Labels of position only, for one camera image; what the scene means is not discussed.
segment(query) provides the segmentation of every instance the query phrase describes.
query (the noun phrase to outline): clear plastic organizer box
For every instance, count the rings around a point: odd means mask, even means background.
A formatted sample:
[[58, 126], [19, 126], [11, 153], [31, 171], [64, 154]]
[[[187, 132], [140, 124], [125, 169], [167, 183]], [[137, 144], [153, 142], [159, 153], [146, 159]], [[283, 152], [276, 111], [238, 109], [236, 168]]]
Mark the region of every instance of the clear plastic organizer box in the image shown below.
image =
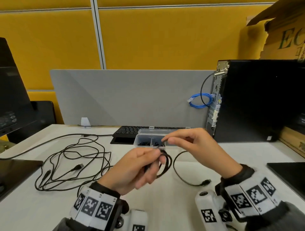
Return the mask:
[[[138, 131], [138, 134], [135, 138], [134, 146], [135, 147], [157, 147], [162, 144], [161, 139], [167, 134], [176, 131], [172, 129], [148, 129], [142, 128]], [[167, 142], [163, 144], [164, 146], [160, 146], [161, 149], [165, 148], [179, 148], [176, 145], [170, 145]]]

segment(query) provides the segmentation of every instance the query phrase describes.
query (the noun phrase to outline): desk surface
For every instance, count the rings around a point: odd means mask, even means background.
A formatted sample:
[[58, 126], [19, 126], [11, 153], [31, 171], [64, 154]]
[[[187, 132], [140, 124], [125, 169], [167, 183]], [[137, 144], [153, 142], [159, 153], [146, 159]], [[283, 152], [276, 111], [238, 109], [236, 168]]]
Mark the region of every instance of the desk surface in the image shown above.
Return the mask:
[[[79, 126], [51, 125], [25, 141], [17, 144], [1, 154], [10, 157], [37, 144], [71, 133], [112, 134], [117, 127], [93, 127], [85, 129]], [[45, 144], [23, 156], [20, 159], [45, 160], [50, 154], [61, 150], [78, 141], [77, 136], [61, 138]], [[98, 142], [106, 151], [112, 151], [111, 164], [115, 164], [132, 145], [110, 144], [112, 137], [101, 137]], [[281, 142], [275, 143], [223, 143], [222, 148], [235, 160], [259, 170], [264, 170], [272, 184], [279, 189], [282, 199], [295, 204], [305, 213], [305, 201], [286, 186], [278, 177], [266, 168], [268, 162], [304, 162], [304, 158]], [[173, 158], [181, 150], [167, 150]], [[214, 189], [220, 176], [214, 171], [200, 165], [189, 154], [179, 157], [177, 171], [186, 180], [198, 183], [211, 179], [208, 189]], [[76, 164], [87, 163], [87, 160], [63, 160], [58, 169], [61, 175]], [[93, 162], [84, 173], [86, 176], [96, 173], [100, 168], [99, 160]], [[9, 196], [0, 203], [1, 230], [51, 231], [63, 217], [69, 217], [69, 211], [76, 199], [77, 189], [64, 192], [39, 192], [34, 188], [34, 182], [40, 175], [35, 172]], [[133, 190], [124, 199], [130, 208], [145, 210], [149, 216], [149, 230], [188, 230], [202, 231], [204, 226], [195, 205], [195, 195], [201, 187], [191, 187], [183, 183], [171, 168], [165, 175], [152, 185], [146, 185], [140, 190]], [[242, 230], [245, 224], [233, 221], [233, 225]]]

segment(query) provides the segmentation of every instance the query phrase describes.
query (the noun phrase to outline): gray desk divider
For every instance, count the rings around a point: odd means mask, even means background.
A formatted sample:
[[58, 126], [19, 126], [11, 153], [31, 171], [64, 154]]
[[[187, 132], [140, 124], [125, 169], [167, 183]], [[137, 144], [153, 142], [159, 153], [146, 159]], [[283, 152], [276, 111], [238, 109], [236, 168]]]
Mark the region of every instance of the gray desk divider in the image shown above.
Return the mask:
[[[208, 109], [191, 107], [210, 70], [51, 70], [65, 124], [205, 127]], [[213, 78], [203, 87], [210, 93]], [[193, 103], [202, 104], [200, 97]]]

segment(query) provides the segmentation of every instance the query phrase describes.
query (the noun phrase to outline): person's left hand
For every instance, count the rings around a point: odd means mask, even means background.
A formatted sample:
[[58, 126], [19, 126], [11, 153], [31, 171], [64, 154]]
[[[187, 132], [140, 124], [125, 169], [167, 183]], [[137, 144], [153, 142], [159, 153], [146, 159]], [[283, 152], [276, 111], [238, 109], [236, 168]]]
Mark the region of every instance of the person's left hand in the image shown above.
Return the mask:
[[[156, 148], [134, 148], [102, 176], [98, 183], [121, 195], [134, 188], [139, 189], [147, 183], [152, 184], [159, 171], [159, 162], [166, 162], [165, 156], [160, 155], [160, 150]], [[150, 163], [150, 168], [144, 173], [144, 166]]]

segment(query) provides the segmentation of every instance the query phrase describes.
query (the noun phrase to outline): black keyboard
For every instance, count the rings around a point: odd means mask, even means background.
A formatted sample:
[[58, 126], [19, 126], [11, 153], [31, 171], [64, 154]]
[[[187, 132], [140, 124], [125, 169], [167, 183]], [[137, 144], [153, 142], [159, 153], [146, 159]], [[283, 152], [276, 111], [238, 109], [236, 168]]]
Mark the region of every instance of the black keyboard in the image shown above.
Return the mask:
[[[138, 131], [141, 128], [149, 127], [137, 127], [137, 126], [121, 126], [112, 136], [121, 137], [121, 138], [135, 138], [138, 134]], [[153, 127], [154, 129], [185, 129], [185, 127]]]

